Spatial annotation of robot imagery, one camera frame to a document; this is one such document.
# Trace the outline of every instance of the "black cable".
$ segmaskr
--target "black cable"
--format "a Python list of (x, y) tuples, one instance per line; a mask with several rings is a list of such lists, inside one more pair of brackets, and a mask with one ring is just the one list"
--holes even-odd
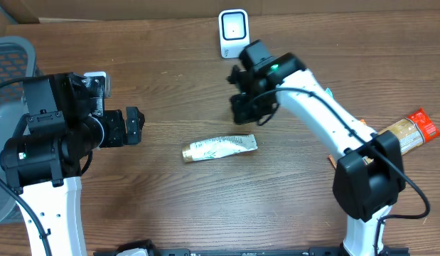
[(84, 174), (90, 167), (90, 164), (92, 163), (93, 160), (93, 151), (90, 150), (89, 155), (87, 157), (87, 161), (84, 164), (84, 167), (82, 168), (82, 174)]
[(275, 115), (275, 113), (277, 113), (278, 109), (279, 109), (279, 104), (277, 104), (277, 106), (274, 108), (274, 110), (269, 115), (269, 117), (266, 120), (264, 120), (262, 123), (260, 123), (259, 120), (257, 120), (256, 121), (257, 126), (262, 126), (262, 125), (266, 124), (268, 121), (270, 121), (270, 119)]
[[(299, 88), (287, 88), (287, 87), (280, 87), (280, 88), (276, 88), (267, 92), (262, 93), (261, 95), (256, 96), (255, 98), (253, 98), (249, 103), (249, 107), (251, 107), (251, 105), (258, 99), (266, 97), (268, 95), (274, 94), (276, 92), (279, 91), (292, 91), (292, 92), (300, 92), (300, 93), (304, 93), (309, 95), (310, 97), (314, 97), (317, 100), (319, 100), (325, 107), (327, 107), (328, 110), (330, 110), (330, 112), (336, 117), (336, 119), (345, 127), (345, 129), (347, 129), (350, 134), (352, 136), (354, 136), (360, 143), (367, 145), (367, 142), (365, 140), (363, 140), (362, 138), (360, 138), (360, 136), (357, 135), (357, 133), (355, 132), (354, 129), (350, 128), (348, 126), (348, 124), (346, 124), (346, 122), (340, 117), (340, 115), (321, 97), (319, 97), (315, 92), (311, 92), (308, 90), (304, 90), (304, 89), (299, 89)], [(387, 157), (385, 157), (384, 155), (382, 155), (378, 150), (376, 150), (374, 147), (372, 146), (368, 146), (367, 147), (379, 158), (381, 159), (383, 162), (385, 162), (391, 169), (394, 169), (398, 175), (400, 175), (420, 196), (420, 198), (423, 200), (424, 204), (425, 204), (425, 211), (421, 214), (418, 215), (398, 215), (398, 214), (394, 214), (394, 215), (386, 215), (383, 216), (381, 218), (379, 218), (377, 220), (377, 227), (376, 227), (376, 233), (375, 233), (375, 243), (373, 245), (373, 247), (375, 248), (375, 255), (378, 256), (378, 251), (377, 251), (377, 243), (379, 241), (379, 233), (381, 230), (381, 225), (384, 224), (384, 220), (388, 220), (390, 218), (399, 218), (399, 219), (410, 219), (410, 220), (416, 220), (416, 219), (421, 219), (421, 218), (425, 218), (428, 216), (428, 214), (430, 213), (431, 207), (430, 207), (430, 202), (428, 201), (428, 198), (425, 196), (424, 192), (408, 177), (406, 176), (401, 170), (399, 170)]]
[(43, 225), (41, 224), (40, 220), (36, 216), (36, 214), (33, 212), (32, 208), (28, 206), (28, 204), (22, 199), (16, 192), (14, 192), (11, 188), (9, 188), (4, 181), (0, 178), (0, 187), (5, 190), (18, 204), (22, 206), (22, 208), (28, 213), (30, 218), (32, 219), (33, 223), (35, 223), (36, 229), (40, 233), (40, 239), (43, 242), (44, 250), (46, 253), (46, 256), (52, 256), (52, 253), (50, 252), (50, 246), (48, 241), (48, 235), (44, 231)]
[(22, 137), (23, 133), (26, 131), (26, 128), (27, 128), (27, 118), (28, 117), (30, 117), (29, 113), (23, 114), (21, 116), (18, 124), (16, 125), (16, 128), (14, 128), (13, 138)]
[[(24, 77), (24, 78), (14, 78), (14, 79), (10, 79), (8, 81), (5, 82), (1, 82), (0, 83), (0, 89), (7, 86), (7, 85), (11, 85), (14, 84), (15, 82), (23, 82), (26, 80), (31, 80), (34, 79), (32, 77)], [(17, 134), (20, 133), (20, 131), (15, 130), (15, 134), (16, 136), (18, 136)], [(52, 252), (50, 251), (50, 246), (49, 246), (49, 241), (48, 241), (48, 235), (46, 234), (46, 232), (44, 231), (44, 227), (41, 224), (40, 219), (38, 219), (38, 216), (36, 216), (36, 214), (33, 212), (32, 208), (30, 206), (28, 206), (28, 204), (24, 201), (24, 199), (22, 199), (16, 192), (14, 192), (11, 188), (9, 188), (6, 183), (4, 183), (4, 181), (1, 180), (0, 178), (0, 187), (5, 190), (5, 192), (7, 192), (10, 197), (12, 197), (14, 200), (16, 200), (16, 202), (18, 204), (20, 204), (22, 206), (22, 208), (27, 212), (27, 214), (30, 216), (31, 220), (33, 221), (33, 223), (35, 223), (36, 229), (38, 230), (38, 232), (40, 233), (40, 239), (43, 242), (43, 246), (44, 246), (44, 250), (46, 253), (46, 256), (52, 256)]]
[(7, 86), (7, 85), (12, 85), (15, 82), (23, 82), (23, 81), (27, 81), (27, 80), (32, 80), (34, 79), (34, 77), (23, 77), (23, 78), (14, 78), (14, 79), (10, 79), (8, 81), (5, 82), (1, 82), (0, 83), (0, 89)]

